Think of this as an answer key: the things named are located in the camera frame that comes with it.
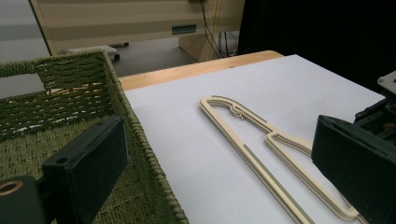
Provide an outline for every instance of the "cable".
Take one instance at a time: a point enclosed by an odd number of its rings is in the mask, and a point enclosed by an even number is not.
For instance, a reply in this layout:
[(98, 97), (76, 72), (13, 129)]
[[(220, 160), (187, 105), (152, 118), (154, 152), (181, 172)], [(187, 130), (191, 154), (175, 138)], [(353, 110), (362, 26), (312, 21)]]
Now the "cable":
[(224, 41), (225, 41), (225, 52), (227, 53), (227, 58), (230, 57), (228, 52), (228, 42), (227, 42), (227, 32), (224, 32)]
[(233, 56), (235, 56), (236, 49), (238, 48), (238, 41), (236, 40), (235, 36), (231, 32), (228, 32), (228, 33), (233, 37), (233, 40), (235, 41), (235, 47), (233, 48), (233, 55), (232, 55), (232, 57), (233, 57)]
[[(204, 0), (200, 0), (200, 4), (201, 4), (201, 10), (202, 10), (202, 15), (204, 17), (204, 29), (205, 29), (205, 36), (206, 36), (206, 40), (209, 43), (210, 47), (215, 51), (216, 55), (218, 56), (218, 58), (223, 58), (222, 55), (218, 54), (218, 52), (221, 52), (221, 50), (219, 50), (219, 46), (216, 44), (216, 40), (213, 37), (212, 33), (210, 32), (209, 26), (207, 25), (206, 22), (206, 13), (205, 13), (205, 3)], [(213, 46), (213, 44), (210, 42), (209, 37), (207, 36), (209, 33), (211, 39), (213, 40), (213, 43), (215, 44), (216, 47)]]

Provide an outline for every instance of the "beige hanger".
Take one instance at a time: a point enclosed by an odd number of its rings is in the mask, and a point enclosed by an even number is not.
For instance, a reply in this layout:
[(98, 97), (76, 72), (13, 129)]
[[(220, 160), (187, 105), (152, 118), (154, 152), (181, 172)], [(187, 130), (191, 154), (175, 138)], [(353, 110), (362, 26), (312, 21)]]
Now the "beige hanger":
[(247, 119), (260, 130), (266, 133), (265, 144), (297, 175), (306, 186), (308, 186), (338, 217), (343, 220), (352, 220), (358, 218), (361, 223), (368, 223), (364, 217), (352, 206), (345, 209), (343, 205), (337, 202), (330, 193), (328, 193), (315, 179), (313, 179), (279, 144), (295, 148), (303, 152), (306, 156), (311, 157), (312, 144), (282, 133), (275, 126), (269, 124), (266, 120), (260, 118), (252, 111), (237, 103), (236, 101), (221, 97), (209, 96), (200, 101), (200, 107), (216, 124), (221, 132), (226, 136), (228, 141), (238, 151), (241, 157), (247, 162), (254, 173), (259, 177), (262, 183), (274, 194), (276, 199), (282, 204), (296, 223), (313, 223), (312, 219), (304, 210), (294, 201), (286, 192), (282, 185), (275, 179), (269, 170), (258, 160), (245, 143), (233, 132), (221, 116), (213, 109), (212, 105), (223, 105), (229, 107), (231, 112), (241, 118)]

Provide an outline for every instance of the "white sheet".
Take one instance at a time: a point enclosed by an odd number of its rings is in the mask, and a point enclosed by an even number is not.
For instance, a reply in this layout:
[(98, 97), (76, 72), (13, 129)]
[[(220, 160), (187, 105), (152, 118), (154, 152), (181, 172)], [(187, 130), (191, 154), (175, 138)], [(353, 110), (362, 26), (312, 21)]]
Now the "white sheet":
[[(201, 110), (202, 97), (232, 98), (309, 141), (319, 114), (353, 121), (383, 99), (297, 55), (125, 93), (190, 222), (227, 224), (293, 221)], [(226, 108), (218, 111), (316, 223), (343, 223), (270, 151), (264, 133)], [(290, 153), (339, 199), (309, 158)]]

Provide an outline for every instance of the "wooden table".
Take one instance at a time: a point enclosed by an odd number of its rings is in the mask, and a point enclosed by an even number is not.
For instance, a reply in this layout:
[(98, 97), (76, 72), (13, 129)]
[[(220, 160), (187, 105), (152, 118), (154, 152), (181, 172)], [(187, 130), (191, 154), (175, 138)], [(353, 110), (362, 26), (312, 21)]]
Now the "wooden table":
[(271, 51), (261, 51), (232, 58), (218, 59), (205, 63), (195, 63), (185, 66), (163, 69), (155, 72), (120, 78), (120, 82), (125, 91), (155, 85), (167, 81), (180, 79), (183, 77), (193, 77), (201, 74), (228, 69), (240, 65), (258, 63), (266, 60), (283, 57), (283, 55)]

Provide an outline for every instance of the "green woven basket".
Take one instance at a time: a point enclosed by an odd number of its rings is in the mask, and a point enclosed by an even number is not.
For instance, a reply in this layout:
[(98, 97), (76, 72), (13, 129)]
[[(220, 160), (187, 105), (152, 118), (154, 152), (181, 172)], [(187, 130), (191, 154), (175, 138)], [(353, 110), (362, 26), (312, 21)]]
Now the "green woven basket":
[(94, 223), (188, 223), (103, 51), (0, 63), (0, 77), (38, 74), (44, 91), (0, 99), (0, 179), (42, 176), (41, 162), (100, 119), (126, 120), (127, 166)]

